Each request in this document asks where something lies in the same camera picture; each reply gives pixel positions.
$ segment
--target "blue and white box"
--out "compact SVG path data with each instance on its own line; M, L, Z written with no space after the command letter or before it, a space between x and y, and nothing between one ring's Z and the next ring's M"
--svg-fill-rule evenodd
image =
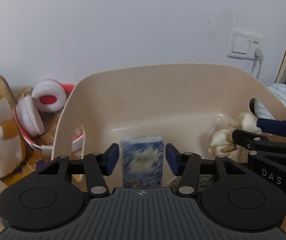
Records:
M164 144L160 137L124 138L123 187L162 186Z

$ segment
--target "red and white headphones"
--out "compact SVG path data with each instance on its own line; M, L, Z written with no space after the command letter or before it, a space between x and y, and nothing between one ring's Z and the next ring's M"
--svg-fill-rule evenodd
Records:
M35 150L51 155L53 146L37 145L30 137L44 133L40 112L52 113L61 110L75 85L61 84L53 79L45 79L35 86L32 95L22 98L13 108L13 115L24 140ZM83 145L83 133L73 138L72 150L75 152Z

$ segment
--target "gray furry object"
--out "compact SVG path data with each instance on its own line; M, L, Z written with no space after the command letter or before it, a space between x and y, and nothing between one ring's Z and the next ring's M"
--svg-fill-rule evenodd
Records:
M167 183L166 186L170 187L172 190L176 190L182 176L177 176L172 179L170 179ZM213 184L213 175L211 174L200 174L199 178L199 187L197 189L198 192L203 191L208 187L209 185Z

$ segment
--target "white wall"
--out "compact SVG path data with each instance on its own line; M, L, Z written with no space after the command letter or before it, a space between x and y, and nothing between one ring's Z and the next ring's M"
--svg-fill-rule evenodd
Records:
M286 48L286 0L0 0L0 74L13 88L78 82L108 69L227 57L231 29L266 36L260 75L274 82Z

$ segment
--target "power socket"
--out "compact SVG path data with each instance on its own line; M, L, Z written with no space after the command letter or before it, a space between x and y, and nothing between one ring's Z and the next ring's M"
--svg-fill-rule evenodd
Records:
M228 56L254 60L255 50L257 48L260 48L261 51L264 51L264 42L265 42L265 38L263 36L237 30L237 29L233 29L232 36L230 38L230 47L229 47ZM248 46L247 51L244 51L243 48L247 46Z

